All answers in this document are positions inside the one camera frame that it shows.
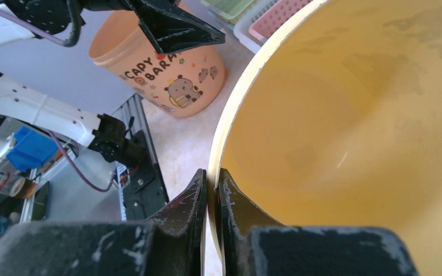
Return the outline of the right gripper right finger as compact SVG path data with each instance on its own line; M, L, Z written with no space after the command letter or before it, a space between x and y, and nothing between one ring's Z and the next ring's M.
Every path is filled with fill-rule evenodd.
M405 244L379 227L285 226L221 169L216 226L224 275L417 275Z

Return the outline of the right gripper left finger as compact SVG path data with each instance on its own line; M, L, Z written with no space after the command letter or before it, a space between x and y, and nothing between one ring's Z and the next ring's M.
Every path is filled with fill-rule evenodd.
M207 173L147 219L31 222L0 239L0 275L202 275Z

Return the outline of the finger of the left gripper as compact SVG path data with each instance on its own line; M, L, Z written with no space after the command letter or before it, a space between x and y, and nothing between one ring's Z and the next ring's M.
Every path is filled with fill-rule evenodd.
M137 0L127 3L157 53L179 53L226 41L223 32L181 9L179 1Z

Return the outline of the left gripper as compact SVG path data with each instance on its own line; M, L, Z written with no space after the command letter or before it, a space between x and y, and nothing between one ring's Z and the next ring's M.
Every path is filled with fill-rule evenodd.
M58 34L71 26L73 31L85 25L82 11L134 11L144 1L0 1L19 19L49 33Z

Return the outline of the orange capybara bucket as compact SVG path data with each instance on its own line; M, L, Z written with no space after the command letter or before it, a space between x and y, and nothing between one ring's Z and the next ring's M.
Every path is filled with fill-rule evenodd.
M157 53L131 11L114 11L95 35L89 57L165 113L184 118L220 93L226 68L216 47Z

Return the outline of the yellow capybara bucket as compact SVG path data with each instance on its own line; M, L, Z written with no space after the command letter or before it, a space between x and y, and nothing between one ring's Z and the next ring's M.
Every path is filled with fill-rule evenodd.
M311 1L235 85L208 165L286 225L394 231L442 275L442 1Z

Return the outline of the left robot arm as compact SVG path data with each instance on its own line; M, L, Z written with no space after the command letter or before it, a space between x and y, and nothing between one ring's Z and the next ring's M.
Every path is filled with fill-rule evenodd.
M222 44L225 35L180 8L179 1L0 1L0 46L47 39L61 47L77 44L83 10L126 10L160 54ZM0 72L0 115L67 136L99 152L107 162L139 164L145 148L127 139L125 124L109 115L79 110L8 78Z

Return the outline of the green plastic basket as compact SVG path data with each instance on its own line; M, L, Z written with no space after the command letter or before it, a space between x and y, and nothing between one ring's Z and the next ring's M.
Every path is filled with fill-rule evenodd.
M257 3L256 0L201 0L200 2L221 19L233 25Z

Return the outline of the pink plastic basket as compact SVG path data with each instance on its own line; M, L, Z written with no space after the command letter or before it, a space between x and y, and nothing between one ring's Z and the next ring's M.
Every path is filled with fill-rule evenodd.
M309 0L257 1L234 25L234 36L253 53Z

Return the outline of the blue box in background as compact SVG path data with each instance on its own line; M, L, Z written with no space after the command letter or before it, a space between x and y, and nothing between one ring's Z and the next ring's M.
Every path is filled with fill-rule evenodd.
M22 126L14 135L16 143L6 158L19 171L41 168L55 158L58 146L50 138Z

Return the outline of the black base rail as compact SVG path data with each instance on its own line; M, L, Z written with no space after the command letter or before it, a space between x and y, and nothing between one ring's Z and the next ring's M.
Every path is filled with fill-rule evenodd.
M113 114L125 123L125 136L138 148L137 161L107 163L89 149L73 151L70 159L98 188L87 185L62 157L46 172L32 172L36 194L24 201L20 221L32 220L142 220L164 207L169 198L144 112L135 94Z

